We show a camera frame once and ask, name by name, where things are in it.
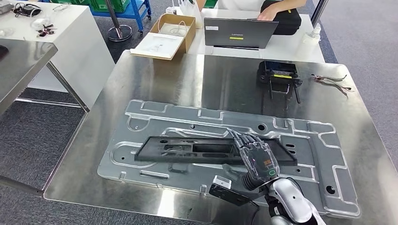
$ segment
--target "screw hole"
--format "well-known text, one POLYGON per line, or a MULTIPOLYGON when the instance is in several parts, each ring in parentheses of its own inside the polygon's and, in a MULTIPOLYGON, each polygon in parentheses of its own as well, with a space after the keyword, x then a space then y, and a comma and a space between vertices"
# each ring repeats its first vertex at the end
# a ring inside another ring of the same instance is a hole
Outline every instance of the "screw hole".
POLYGON ((262 125, 262 124, 260 124, 257 128, 258 128, 259 130, 265 130, 265 126, 262 125))
POLYGON ((332 187, 332 186, 326 186, 326 191, 329 193, 329 194, 334 194, 334 193, 336 193, 336 190, 335 190, 335 188, 334 187, 332 187))

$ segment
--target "metal table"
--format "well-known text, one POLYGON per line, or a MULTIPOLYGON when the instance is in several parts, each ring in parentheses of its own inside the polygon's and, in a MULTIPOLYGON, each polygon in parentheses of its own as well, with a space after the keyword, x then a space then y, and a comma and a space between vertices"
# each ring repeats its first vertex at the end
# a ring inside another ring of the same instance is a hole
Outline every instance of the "metal table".
MULTIPOLYGON (((0 45, 6 47, 9 51, 4 59, 0 61, 0 115, 3 114, 14 101, 81 107, 85 111, 84 115, 86 115, 89 111, 88 107, 50 61, 58 51, 54 44, 36 41, 0 39, 0 45), (26 86, 34 79, 37 73, 45 66, 49 68, 58 81, 73 96, 77 104, 18 97, 26 86)), ((34 195, 43 196, 44 189, 48 183, 46 183, 44 187, 38 188, 0 175, 0 184, 21 189, 34 195)))
MULTIPOLYGON (((249 224, 255 208, 236 207, 205 195, 191 195, 101 178, 97 167, 118 119, 131 99, 227 111, 267 114, 332 123, 362 210, 360 219, 324 217, 329 225, 398 224, 397 172, 359 93, 346 97, 334 87, 311 81, 311 73, 340 77, 355 84, 344 65, 297 62, 304 83, 287 110, 275 107, 256 84, 261 60, 209 55, 175 56, 153 60, 124 51, 108 82, 85 118, 68 152, 50 180, 44 197, 49 200, 146 213, 172 218, 249 224)), ((269 224, 262 208, 255 224, 269 224)))
POLYGON ((54 44, 1 39, 9 54, 0 61, 0 114, 14 102, 57 52, 54 44))

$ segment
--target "black cable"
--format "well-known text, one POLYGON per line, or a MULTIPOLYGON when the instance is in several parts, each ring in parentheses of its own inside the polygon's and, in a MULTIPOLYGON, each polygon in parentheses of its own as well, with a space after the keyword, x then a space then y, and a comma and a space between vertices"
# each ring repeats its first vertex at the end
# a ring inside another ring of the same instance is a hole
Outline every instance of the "black cable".
POLYGON ((19 17, 20 15, 33 17, 41 12, 41 8, 33 4, 18 2, 15 4, 13 12, 15 13, 15 17, 19 17))
POLYGON ((286 179, 291 180, 291 181, 293 181, 294 183, 296 183, 297 186, 298 186, 298 188, 300 189, 300 192, 303 193, 303 190, 301 189, 299 183, 297 183, 297 181, 296 181, 295 179, 293 179, 293 178, 291 178, 291 177, 287 177, 286 179))
POLYGON ((256 211, 253 213, 253 217, 252 217, 252 220, 251 220, 251 222, 250 222, 250 225, 252 225, 252 224, 253 224, 253 221, 254 221, 254 218, 255 218, 256 215, 257 215, 257 212, 260 211, 260 206, 257 205, 257 204, 256 204, 255 202, 253 202, 253 201, 251 201, 250 203, 251 203, 252 205, 254 205, 254 206, 257 207, 256 211))

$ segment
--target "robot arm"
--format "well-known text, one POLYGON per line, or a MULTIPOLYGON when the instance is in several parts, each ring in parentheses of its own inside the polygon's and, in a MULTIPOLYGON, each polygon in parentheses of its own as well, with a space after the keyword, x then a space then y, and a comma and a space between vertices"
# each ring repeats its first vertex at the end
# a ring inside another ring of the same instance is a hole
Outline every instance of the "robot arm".
POLYGON ((248 190, 259 187, 260 192, 249 196, 249 193, 232 190, 230 180, 216 176, 210 194, 236 205, 264 196, 269 205, 272 225, 325 224, 314 205, 303 196, 298 184, 293 179, 279 177, 278 162, 266 143, 252 134, 242 134, 231 129, 228 131, 234 137, 248 170, 242 177, 244 186, 248 190))

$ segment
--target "black bag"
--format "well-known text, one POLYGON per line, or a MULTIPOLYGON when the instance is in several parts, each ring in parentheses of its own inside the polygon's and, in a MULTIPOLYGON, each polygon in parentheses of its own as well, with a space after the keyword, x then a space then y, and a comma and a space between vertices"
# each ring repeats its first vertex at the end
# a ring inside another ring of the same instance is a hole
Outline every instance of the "black bag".
MULTIPOLYGON (((268 6, 278 1, 265 1, 261 6, 261 12, 268 6)), ((293 35, 300 28, 301 17, 297 9, 291 9, 276 14, 275 22, 279 22, 274 34, 275 35, 293 35)))

